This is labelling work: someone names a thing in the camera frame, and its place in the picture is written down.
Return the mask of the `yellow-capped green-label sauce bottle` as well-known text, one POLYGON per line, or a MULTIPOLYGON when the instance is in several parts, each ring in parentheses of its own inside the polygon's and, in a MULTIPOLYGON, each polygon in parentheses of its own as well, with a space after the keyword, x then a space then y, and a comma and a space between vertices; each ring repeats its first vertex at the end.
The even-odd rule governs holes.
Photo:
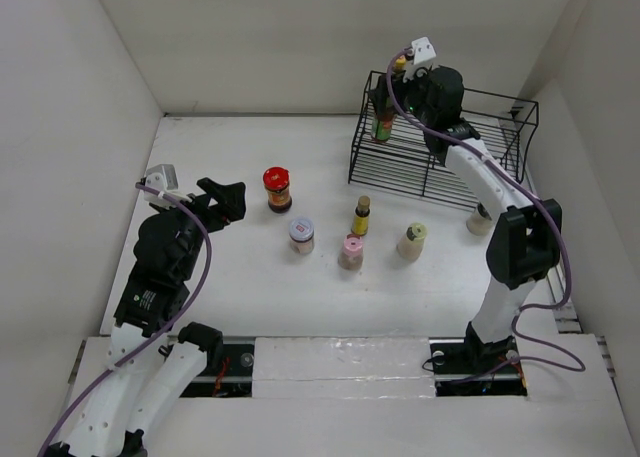
POLYGON ((386 143, 390 139, 395 117, 396 110, 394 112, 374 111, 374 118, 371 126, 371 136, 374 141, 378 143, 386 143))

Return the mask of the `red-lid chili sauce jar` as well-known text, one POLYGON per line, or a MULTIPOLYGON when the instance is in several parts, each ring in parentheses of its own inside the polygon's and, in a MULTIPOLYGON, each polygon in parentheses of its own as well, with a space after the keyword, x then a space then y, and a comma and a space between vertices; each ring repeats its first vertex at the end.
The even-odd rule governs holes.
POLYGON ((263 174, 263 186, 267 193, 269 208, 276 213, 285 213, 292 206, 290 174, 283 167, 270 167, 263 174))

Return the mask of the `white-lid glass jar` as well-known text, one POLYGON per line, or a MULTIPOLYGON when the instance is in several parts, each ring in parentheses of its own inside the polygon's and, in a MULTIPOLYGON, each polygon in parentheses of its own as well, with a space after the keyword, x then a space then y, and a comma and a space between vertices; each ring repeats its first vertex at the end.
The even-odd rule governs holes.
POLYGON ((290 222, 290 245, 296 253, 302 255, 311 253, 314 249, 314 236, 314 224, 309 218, 298 217, 290 222))

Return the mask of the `pale green-lid shaker jar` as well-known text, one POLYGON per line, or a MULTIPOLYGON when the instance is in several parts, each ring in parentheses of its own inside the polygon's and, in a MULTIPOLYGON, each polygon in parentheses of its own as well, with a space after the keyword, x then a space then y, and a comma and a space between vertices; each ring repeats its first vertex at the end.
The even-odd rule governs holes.
POLYGON ((398 254, 405 260, 416 261, 423 251, 427 234, 424 224, 411 223, 396 246, 398 254))

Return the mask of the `black-lid glass grinder jar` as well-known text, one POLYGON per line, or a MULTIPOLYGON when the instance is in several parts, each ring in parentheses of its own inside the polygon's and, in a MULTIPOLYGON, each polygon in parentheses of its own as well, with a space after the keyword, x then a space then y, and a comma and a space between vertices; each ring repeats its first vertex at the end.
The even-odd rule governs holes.
POLYGON ((478 203, 466 220, 467 230, 479 237, 489 235, 494 228, 494 221, 486 208, 478 203))

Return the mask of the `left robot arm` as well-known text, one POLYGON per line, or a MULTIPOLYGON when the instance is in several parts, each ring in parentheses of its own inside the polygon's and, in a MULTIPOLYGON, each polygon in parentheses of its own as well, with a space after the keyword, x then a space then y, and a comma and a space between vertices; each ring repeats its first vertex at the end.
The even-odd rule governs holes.
POLYGON ((192 380, 222 364, 220 331, 191 322, 167 334, 193 305, 212 261, 210 236, 246 215, 246 185, 198 180, 183 194, 160 164, 136 183, 154 215, 139 227, 135 263, 114 312, 102 373, 59 417, 41 456, 145 456, 150 433, 192 380))

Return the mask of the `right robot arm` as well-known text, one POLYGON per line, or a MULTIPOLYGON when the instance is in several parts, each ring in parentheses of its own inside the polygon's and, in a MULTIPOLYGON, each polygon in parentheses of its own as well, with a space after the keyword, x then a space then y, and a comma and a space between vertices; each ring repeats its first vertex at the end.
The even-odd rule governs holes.
POLYGON ((513 362, 514 328, 536 284, 555 267, 565 248, 558 239, 562 210, 510 177, 480 133, 461 115, 464 85, 448 67, 386 76, 395 110, 420 129, 441 165, 474 193, 492 235, 486 251, 490 282, 463 344, 451 356, 468 378, 513 362))

